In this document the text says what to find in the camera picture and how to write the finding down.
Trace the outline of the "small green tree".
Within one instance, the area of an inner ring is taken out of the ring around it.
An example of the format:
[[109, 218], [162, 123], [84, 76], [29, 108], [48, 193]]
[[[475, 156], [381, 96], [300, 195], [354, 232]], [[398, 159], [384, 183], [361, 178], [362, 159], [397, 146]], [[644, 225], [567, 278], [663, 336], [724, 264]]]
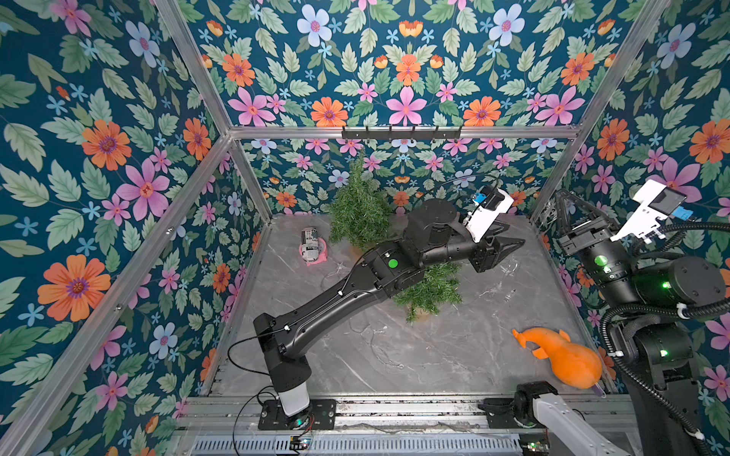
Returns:
[[459, 305], [459, 263], [439, 264], [426, 269], [420, 283], [396, 294], [393, 301], [404, 308], [406, 321], [415, 323], [418, 317], [438, 315], [442, 305]]
[[368, 250], [391, 239], [391, 210], [382, 192], [366, 177], [364, 160], [352, 163], [348, 184], [330, 206], [330, 241], [348, 241], [355, 249]]

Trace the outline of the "clear string light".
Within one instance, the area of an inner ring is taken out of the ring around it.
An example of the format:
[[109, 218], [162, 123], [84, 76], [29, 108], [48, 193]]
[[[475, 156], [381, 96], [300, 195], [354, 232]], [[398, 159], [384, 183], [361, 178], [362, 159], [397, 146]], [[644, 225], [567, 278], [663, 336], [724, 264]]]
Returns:
[[338, 330], [355, 338], [357, 350], [378, 369], [405, 372], [414, 366], [418, 331], [407, 320], [406, 309], [391, 298], [354, 313]]

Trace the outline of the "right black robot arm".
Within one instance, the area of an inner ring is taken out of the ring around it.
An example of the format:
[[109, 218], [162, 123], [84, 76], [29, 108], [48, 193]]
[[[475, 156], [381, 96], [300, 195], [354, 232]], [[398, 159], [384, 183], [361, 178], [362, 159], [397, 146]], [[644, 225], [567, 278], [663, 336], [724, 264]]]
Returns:
[[566, 190], [555, 194], [558, 242], [583, 264], [608, 304], [599, 324], [606, 354], [621, 374], [646, 455], [708, 455], [701, 431], [696, 351], [684, 321], [729, 311], [720, 269], [673, 252], [692, 231], [726, 232], [728, 224], [694, 222], [686, 195], [649, 180], [638, 207], [619, 224]]

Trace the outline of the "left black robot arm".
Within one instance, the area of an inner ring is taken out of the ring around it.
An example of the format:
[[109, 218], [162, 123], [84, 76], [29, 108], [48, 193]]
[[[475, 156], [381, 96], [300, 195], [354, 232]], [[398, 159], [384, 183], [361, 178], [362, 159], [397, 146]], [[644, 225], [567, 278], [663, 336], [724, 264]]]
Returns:
[[289, 425], [298, 427], [311, 410], [306, 383], [312, 371], [307, 351], [325, 334], [369, 306], [420, 283], [428, 267], [467, 260], [477, 273], [494, 268], [523, 246], [504, 237], [513, 198], [482, 188], [466, 216], [445, 199], [428, 199], [408, 216], [403, 234], [364, 253], [335, 285], [289, 313], [262, 313], [254, 320], [267, 373]]

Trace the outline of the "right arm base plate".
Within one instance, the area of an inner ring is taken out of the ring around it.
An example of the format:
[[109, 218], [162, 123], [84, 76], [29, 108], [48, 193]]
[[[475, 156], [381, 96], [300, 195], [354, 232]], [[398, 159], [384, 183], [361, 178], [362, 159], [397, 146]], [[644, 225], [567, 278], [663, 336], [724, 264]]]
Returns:
[[534, 410], [539, 400], [559, 398], [557, 394], [528, 394], [517, 391], [511, 399], [487, 398], [477, 405], [481, 412], [486, 414], [490, 425], [516, 425], [521, 429], [544, 428], [544, 424], [537, 418]]

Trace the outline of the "black hook rail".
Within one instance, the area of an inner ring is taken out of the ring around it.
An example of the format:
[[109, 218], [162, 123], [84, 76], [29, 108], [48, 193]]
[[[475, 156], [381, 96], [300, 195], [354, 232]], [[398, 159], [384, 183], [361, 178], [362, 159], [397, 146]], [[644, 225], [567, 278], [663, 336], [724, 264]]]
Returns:
[[461, 127], [342, 127], [343, 140], [415, 140], [431, 142], [436, 140], [460, 139]]

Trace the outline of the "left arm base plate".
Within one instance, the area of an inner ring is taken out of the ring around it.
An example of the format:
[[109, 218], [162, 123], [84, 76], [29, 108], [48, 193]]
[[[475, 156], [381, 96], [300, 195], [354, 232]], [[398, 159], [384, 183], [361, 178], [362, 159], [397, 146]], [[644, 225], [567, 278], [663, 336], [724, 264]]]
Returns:
[[336, 406], [334, 399], [314, 399], [305, 410], [287, 416], [278, 400], [263, 403], [259, 431], [331, 431], [335, 427]]

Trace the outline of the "aluminium frame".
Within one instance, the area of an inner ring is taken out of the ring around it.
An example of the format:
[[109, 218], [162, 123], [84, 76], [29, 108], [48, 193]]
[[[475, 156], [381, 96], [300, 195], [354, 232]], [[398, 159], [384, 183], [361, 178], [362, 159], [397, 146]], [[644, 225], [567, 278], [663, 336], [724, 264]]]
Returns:
[[161, 454], [274, 213], [570, 138], [662, 1], [5, 1], [1, 451]]

